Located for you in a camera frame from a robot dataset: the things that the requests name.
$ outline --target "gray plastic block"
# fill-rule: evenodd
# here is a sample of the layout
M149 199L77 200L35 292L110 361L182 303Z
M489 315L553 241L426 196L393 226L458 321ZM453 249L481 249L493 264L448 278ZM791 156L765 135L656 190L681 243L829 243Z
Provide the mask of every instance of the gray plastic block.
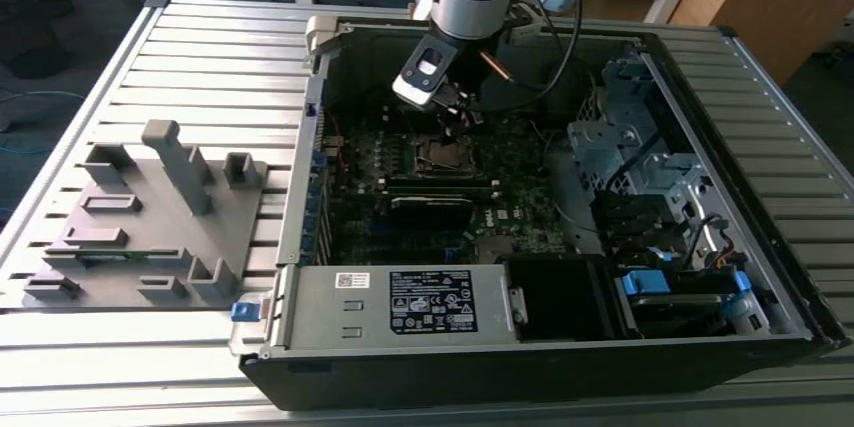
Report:
M180 127L173 120L150 119L142 130L142 144L154 149L172 185L184 198L189 211L202 215L210 208L202 179L192 167L186 151L177 141Z
M80 286L65 276L33 276L26 281L23 292L38 300L68 300L77 296Z
M70 227L62 242L80 247L121 247L128 243L128 234L120 228Z
M133 213L142 208L142 203L133 194L90 195L82 198L80 204L89 213Z
M220 299L233 295L237 278L222 259L216 261L216 268L210 274L201 259L196 258L186 275L186 283L205 299Z
M186 289L173 275L142 275L136 290L150 302L164 302L186 296Z
M230 152L225 156L222 165L225 181L230 189L257 189L261 184L261 176L257 175L252 154Z
M57 239L45 248L42 260L80 285L85 295L72 300L26 296L23 302L27 307L228 308L240 295L237 291L261 189L258 186L257 189L232 190L225 179L224 161L209 161L206 164L212 181L204 189L216 209L202 216L188 215L184 199L160 160L136 160L136 167L120 172L122 185L102 186L92 182L84 188L81 200L68 216L65 231L70 228L118 228L126 233L126 244L118 247L77 246ZM266 165L256 161L254 170L258 177L264 178ZM122 212L84 209L84 199L120 199L122 196L136 197L142 208ZM193 278L201 286L198 290L188 282L196 257L209 269L208 280L212 280L201 282L205 280L204 274L194 273ZM226 266L224 275L216 274L218 259L224 260ZM138 295L138 277L145 275L174 276L182 283L185 296ZM228 292L229 277L233 277L233 293L222 295L222 292Z
M196 173L198 180L202 184L210 183L213 175L210 174L208 163L201 156L201 150L193 145L192 147L184 147L184 151L186 152L186 159L189 160L192 171Z
M55 251L50 254L47 254L45 250L45 255L41 257L41 260L43 260L53 269L65 272L68 270L85 269L85 262L82 262L78 255L76 249L62 249L62 251Z
M121 171L136 165L120 144L94 144L80 166L101 186L124 185Z

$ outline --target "motherboard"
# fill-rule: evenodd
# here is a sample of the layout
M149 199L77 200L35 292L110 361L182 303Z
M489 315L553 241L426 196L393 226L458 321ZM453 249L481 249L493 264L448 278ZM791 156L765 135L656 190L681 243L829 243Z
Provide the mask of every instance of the motherboard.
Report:
M396 106L336 115L324 138L332 264L491 264L564 252L547 139L529 121L476 117L446 139L434 115Z

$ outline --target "sticker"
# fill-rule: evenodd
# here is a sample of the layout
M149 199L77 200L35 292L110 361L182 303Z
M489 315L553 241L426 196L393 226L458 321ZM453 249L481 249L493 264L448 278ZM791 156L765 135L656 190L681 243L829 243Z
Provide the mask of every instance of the sticker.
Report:
M370 287L370 274L366 272L334 274L336 289L366 289Z
M394 334L477 331L469 270L390 272L388 284Z

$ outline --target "black cable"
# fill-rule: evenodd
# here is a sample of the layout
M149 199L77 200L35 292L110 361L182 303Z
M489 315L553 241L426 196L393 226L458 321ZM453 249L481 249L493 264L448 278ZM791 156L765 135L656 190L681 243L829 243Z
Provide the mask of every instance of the black cable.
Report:
M643 143L640 148L635 151L633 155L628 158L625 163L623 163L623 165L620 165L619 169L616 169L616 172L613 172L613 175L611 175L611 177L608 178L608 181L604 183L604 189L603 190L605 192L608 190L611 190L611 187L613 186L613 182L616 182L616 179L619 179L620 176L625 172L628 172L628 169L631 169L635 166L635 164L637 163L640 158L645 154L649 153L649 149L652 149L652 146L655 145L655 142L657 142L660 138L661 138L661 133L660 132L655 132L652 134L652 136L645 140L645 142Z
M707 267L716 267L717 262L720 262L720 259L727 257L735 251L735 242L732 242L732 239L729 238L729 236L725 235L725 232L723 231L723 229L717 229L717 235L723 240L725 240L725 247L720 249L720 252L717 252L713 259L711 259L711 262L708 263Z
M557 50L563 53L563 44L560 43L560 36L557 35L557 29L555 28L555 23L551 21L551 17L548 16L548 12L545 11L545 6L543 5L543 0L535 0L536 7L539 8L539 13L545 20L545 25L548 26L548 31L551 32L551 36L555 39L555 43L557 44Z
M560 77L563 77L563 72L565 71L565 67L569 64L569 58L572 57L572 53L575 52L575 46L577 45L577 38L580 37L580 31L581 31L581 13L583 13L581 0L575 0L575 22L573 22L573 26L572 26L572 38L569 40L569 46L565 49L565 52L563 54L563 60L560 61L560 67L557 67L557 72L555 72L555 75L553 75L551 81L548 82L548 84L545 85L543 90L539 91L536 96L533 98L525 100L524 102L520 102L517 104L505 105L505 106L499 107L496 109L480 109L478 107L474 107L474 108L468 107L466 109L469 111L472 111L472 112L507 112L509 110L524 109L528 105L531 105L533 102L537 102L543 97L545 97L548 95L548 92L551 92L552 89L555 88L555 85L557 85L557 81L560 80ZM545 14L545 12L543 12L543 16L545 18L548 18L548 14Z
M703 234L703 229L705 225L711 223L715 219L721 219L720 214L711 213L699 221L696 225L696 230L691 234L691 242L688 242L688 248L684 251L684 261L681 262L681 269L687 269L691 265L691 257L693 256L693 250L696 249L696 244L699 243L699 237Z

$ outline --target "blue drive latch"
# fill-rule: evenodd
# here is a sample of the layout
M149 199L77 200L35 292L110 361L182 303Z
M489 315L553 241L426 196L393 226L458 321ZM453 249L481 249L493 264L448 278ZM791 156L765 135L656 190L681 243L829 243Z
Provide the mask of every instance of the blue drive latch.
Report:
M632 270L621 277L625 295L668 294L669 286L660 270Z

